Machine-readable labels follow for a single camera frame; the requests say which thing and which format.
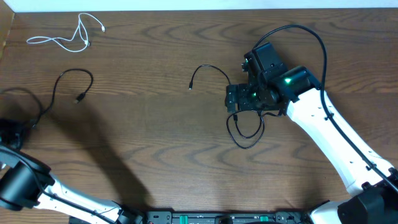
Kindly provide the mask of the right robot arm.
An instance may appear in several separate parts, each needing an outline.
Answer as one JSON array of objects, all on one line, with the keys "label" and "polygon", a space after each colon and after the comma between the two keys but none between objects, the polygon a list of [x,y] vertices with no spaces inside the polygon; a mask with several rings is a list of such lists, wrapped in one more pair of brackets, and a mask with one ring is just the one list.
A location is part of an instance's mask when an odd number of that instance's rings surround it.
[{"label": "right robot arm", "polygon": [[372,150],[344,120],[320,82],[303,66],[289,70],[267,42],[245,54],[248,82],[228,85],[229,113],[278,111],[297,123],[321,149],[351,198],[325,202],[307,212],[309,223],[397,223],[397,170]]}]

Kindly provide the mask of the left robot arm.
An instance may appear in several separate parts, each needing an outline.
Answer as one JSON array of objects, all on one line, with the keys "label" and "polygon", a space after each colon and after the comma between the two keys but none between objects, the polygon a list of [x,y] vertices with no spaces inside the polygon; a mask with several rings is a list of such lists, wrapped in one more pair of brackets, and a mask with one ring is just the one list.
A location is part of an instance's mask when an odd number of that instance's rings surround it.
[{"label": "left robot arm", "polygon": [[21,152],[27,128],[13,120],[1,120],[1,206],[53,210],[85,223],[144,223],[141,212],[112,201],[91,197],[63,184],[51,168]]}]

